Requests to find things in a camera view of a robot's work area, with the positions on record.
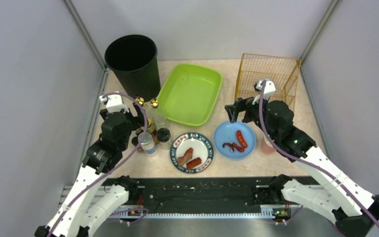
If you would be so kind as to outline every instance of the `gray wall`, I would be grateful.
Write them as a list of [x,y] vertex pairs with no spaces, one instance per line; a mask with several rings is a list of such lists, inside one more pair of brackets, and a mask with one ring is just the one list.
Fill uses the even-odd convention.
[[55,214],[101,73],[61,0],[0,0],[0,237]]
[[379,1],[343,1],[303,70],[331,158],[379,194]]
[[330,0],[72,1],[101,55],[118,37],[143,34],[159,59],[300,57]]

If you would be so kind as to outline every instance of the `orange wire basket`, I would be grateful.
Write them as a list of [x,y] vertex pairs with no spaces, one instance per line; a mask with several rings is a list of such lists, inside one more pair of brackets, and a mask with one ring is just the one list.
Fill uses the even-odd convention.
[[300,66],[301,60],[298,58],[244,53],[240,61],[234,99],[257,96],[254,84],[260,79],[271,78],[276,92],[269,101],[282,100],[293,111]]

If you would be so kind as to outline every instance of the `sausage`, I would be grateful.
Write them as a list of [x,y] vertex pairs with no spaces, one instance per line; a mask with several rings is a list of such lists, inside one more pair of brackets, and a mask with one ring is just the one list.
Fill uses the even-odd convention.
[[235,142],[233,142],[233,147],[235,147],[236,149],[237,149],[237,151],[238,152],[240,152],[240,153],[242,153],[242,152],[244,152],[245,151],[245,149],[244,148],[242,148],[242,147],[240,147],[240,146],[238,146]]
[[187,169],[194,169],[199,164],[201,164],[201,158],[195,158],[187,163]]
[[248,144],[245,142],[245,139],[243,138],[242,132],[240,130],[236,132],[236,137],[237,137],[238,142],[243,148],[248,147]]
[[224,148],[225,146],[229,146],[229,147],[230,147],[230,152],[231,152],[231,153],[234,152],[234,147],[233,147],[232,144],[225,142],[225,143],[223,143],[223,148]]
[[193,148],[189,148],[185,151],[185,154],[181,157],[178,157],[178,166],[183,166],[187,161],[192,159],[192,153],[194,152]]

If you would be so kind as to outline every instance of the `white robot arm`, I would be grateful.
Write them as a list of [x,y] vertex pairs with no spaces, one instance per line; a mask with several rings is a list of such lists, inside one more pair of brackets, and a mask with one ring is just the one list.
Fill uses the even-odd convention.
[[233,105],[225,106],[230,122],[236,122],[238,114],[245,112],[242,122],[253,121],[282,156],[307,171],[325,189],[316,191],[280,175],[269,185],[275,199],[296,202],[321,214],[346,237],[365,236],[374,224],[379,226],[379,195],[353,182],[305,132],[296,128],[294,113],[287,104],[268,101],[276,90],[270,79],[258,81],[254,89],[260,95],[238,98]]
[[[129,190],[137,187],[133,180],[122,176],[119,184],[113,185],[99,202],[89,207],[107,179],[105,174],[122,158],[131,132],[144,124],[140,109],[135,106],[137,116],[134,117],[120,95],[101,96],[100,100],[106,104],[106,109],[100,112],[104,118],[100,138],[88,148],[76,181],[62,206],[47,225],[36,230],[36,237],[93,236],[98,227],[128,201]],[[88,186],[91,187],[74,201]]]

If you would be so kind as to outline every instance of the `beige countertop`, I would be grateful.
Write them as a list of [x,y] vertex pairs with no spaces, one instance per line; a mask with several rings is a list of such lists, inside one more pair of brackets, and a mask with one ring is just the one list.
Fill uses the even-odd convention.
[[[223,84],[216,105],[210,119],[201,127],[193,128],[179,124],[171,124],[171,131],[176,137],[185,132],[198,132],[205,135],[213,142],[213,133],[216,127],[224,121],[228,121],[225,105],[234,103],[234,88],[240,59],[236,60],[192,60],[192,61],[160,61],[158,62],[160,83],[163,85],[173,68],[180,63],[193,63],[219,71],[223,76]],[[105,92],[124,91],[120,82],[111,72],[108,78]],[[131,102],[126,102],[133,111]],[[297,86],[296,105],[294,110],[294,125],[305,131],[318,146],[323,148],[322,139],[314,118],[314,114],[305,90],[303,80],[299,78]],[[101,133],[103,120],[98,117],[94,141]],[[111,177],[130,175],[134,178],[171,178],[171,177],[246,177],[246,176],[274,176],[286,174],[289,176],[307,175],[307,173],[293,165],[288,159],[278,153],[266,155],[261,151],[260,141],[263,137],[262,131],[253,123],[248,124],[256,133],[257,146],[251,155],[242,160],[228,159],[217,151],[214,153],[212,164],[204,171],[196,174],[186,174],[174,167],[169,158],[169,151],[158,149],[154,157],[136,152],[122,167],[116,170]],[[128,149],[123,152],[126,157],[134,148],[130,143]]]

